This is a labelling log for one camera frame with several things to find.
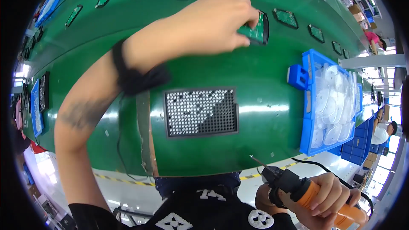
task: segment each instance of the wrist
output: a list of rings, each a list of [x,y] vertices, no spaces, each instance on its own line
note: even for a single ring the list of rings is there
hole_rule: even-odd
[[[184,42],[169,26],[166,19],[161,19],[126,39],[122,48],[126,66],[145,74],[159,64],[185,55]]]

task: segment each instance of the white print on shirt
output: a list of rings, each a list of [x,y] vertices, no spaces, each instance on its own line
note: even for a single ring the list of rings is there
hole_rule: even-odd
[[[219,201],[225,201],[226,200],[226,198],[224,198],[220,194],[214,192],[214,190],[212,190],[210,192],[207,189],[196,191],[196,193],[198,193],[198,192],[203,192],[202,195],[199,197],[200,199],[208,199],[209,197],[217,197],[217,199]]]
[[[193,227],[191,223],[187,222],[174,212],[169,213],[169,215],[162,220],[159,220],[155,225],[164,230],[187,230]]]
[[[252,210],[248,217],[249,224],[258,229],[266,229],[272,227],[274,218],[262,210]]]

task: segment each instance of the worker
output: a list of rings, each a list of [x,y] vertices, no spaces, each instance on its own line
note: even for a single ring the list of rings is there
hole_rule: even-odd
[[[382,48],[384,51],[386,51],[386,43],[383,39],[381,39],[377,34],[371,32],[371,31],[364,31],[364,34],[368,41],[371,43],[372,49],[377,54],[376,50],[376,43],[379,44],[379,47]]]
[[[128,228],[112,215],[98,188],[87,152],[87,140],[120,94],[134,94],[161,83],[161,63],[184,55],[211,55],[246,47],[250,41],[236,31],[245,23],[255,27],[259,12],[250,0],[197,0],[180,12],[159,19],[98,59],[74,84],[64,99],[54,128],[61,183],[79,230]],[[263,184],[254,208],[236,194],[238,173],[196,178],[156,178],[163,203],[153,217],[134,229],[283,229],[294,230],[287,207],[311,230],[330,230],[336,212],[350,196],[352,207],[359,190],[349,190],[332,173],[311,177],[321,186],[310,209],[277,191],[274,203]]]
[[[390,124],[381,123],[383,109],[380,109],[373,121],[372,130],[372,145],[379,145],[385,143],[390,136],[395,135],[397,132],[397,123],[392,121]]]

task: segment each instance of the workbench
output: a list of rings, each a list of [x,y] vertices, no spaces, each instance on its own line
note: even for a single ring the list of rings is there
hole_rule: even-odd
[[[26,62],[31,67],[29,90],[45,71],[50,75],[49,110],[43,113],[45,128],[35,139],[31,115],[25,110],[24,134],[50,151],[54,151],[58,109],[79,77],[119,39],[195,0],[110,0],[103,8],[95,8],[97,1],[61,0],[44,22],[43,37]],[[143,163],[145,167],[156,164],[160,176],[199,176],[258,166],[249,154],[264,163],[300,154],[304,92],[287,84],[288,67],[301,64],[301,54],[311,48],[337,62],[341,56],[333,50],[332,41],[347,49],[350,57],[365,52],[369,44],[348,9],[343,9],[336,0],[251,1],[269,18],[268,45],[167,62],[172,75],[170,83],[139,98],[125,98],[121,108],[117,98],[104,114],[87,144],[93,168],[125,172],[116,147],[119,130],[126,170],[135,175],[148,175],[141,166]],[[83,5],[80,14],[65,27],[79,4]],[[274,8],[292,11],[299,28],[278,23],[272,15]],[[322,29],[325,43],[310,36],[309,24]],[[365,99],[370,96],[371,85],[360,76],[358,82],[364,92],[364,110],[357,116],[357,125],[372,115],[371,110],[377,111],[377,106]],[[218,86],[236,90],[239,131],[207,138],[169,139],[164,124],[163,92]],[[151,162],[142,160],[147,151],[141,151],[141,141],[149,139],[144,134],[146,130],[151,132],[154,145],[155,160]]]

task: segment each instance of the pink shirt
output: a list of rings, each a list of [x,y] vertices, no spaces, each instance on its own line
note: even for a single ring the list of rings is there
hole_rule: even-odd
[[[376,35],[375,33],[371,32],[371,31],[366,31],[365,36],[369,40],[369,42],[371,42],[371,40],[373,40],[375,43],[379,42],[378,35]]]

